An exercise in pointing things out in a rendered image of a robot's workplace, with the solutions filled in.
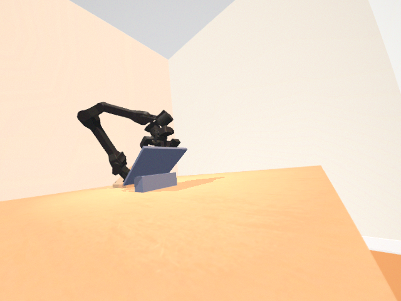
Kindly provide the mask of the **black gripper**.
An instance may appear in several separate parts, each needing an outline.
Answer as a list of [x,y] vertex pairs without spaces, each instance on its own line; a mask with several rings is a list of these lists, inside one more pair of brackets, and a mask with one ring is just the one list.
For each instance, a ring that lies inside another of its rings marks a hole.
[[157,147],[178,147],[178,145],[180,144],[180,140],[179,139],[171,139],[166,140],[165,137],[161,137],[159,136],[158,139],[155,137],[155,129],[153,129],[150,132],[151,136],[144,136],[141,143],[140,143],[140,147],[142,149],[143,146],[148,146],[148,145],[154,145]]

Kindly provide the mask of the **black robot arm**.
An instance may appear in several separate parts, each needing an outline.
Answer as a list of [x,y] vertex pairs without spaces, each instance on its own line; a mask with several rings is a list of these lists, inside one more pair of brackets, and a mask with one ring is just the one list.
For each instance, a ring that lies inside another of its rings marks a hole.
[[[124,178],[127,177],[130,169],[126,167],[127,159],[123,151],[119,152],[111,140],[109,139],[107,133],[103,130],[100,123],[100,114],[106,112],[120,117],[125,117],[130,119],[140,125],[146,125],[144,129],[150,133],[155,129],[155,137],[158,139],[159,136],[165,137],[167,140],[168,136],[174,134],[172,127],[167,126],[173,121],[172,116],[166,112],[164,109],[158,114],[150,114],[150,112],[140,111],[140,110],[129,110],[127,108],[119,107],[114,104],[109,104],[106,102],[100,102],[91,108],[86,110],[81,110],[77,113],[77,119],[88,129],[91,130],[93,135],[97,138],[101,146],[104,148],[105,152],[108,154],[108,161],[112,167],[112,174],[119,174]],[[161,126],[161,127],[160,127]],[[159,128],[158,130],[156,128]]]

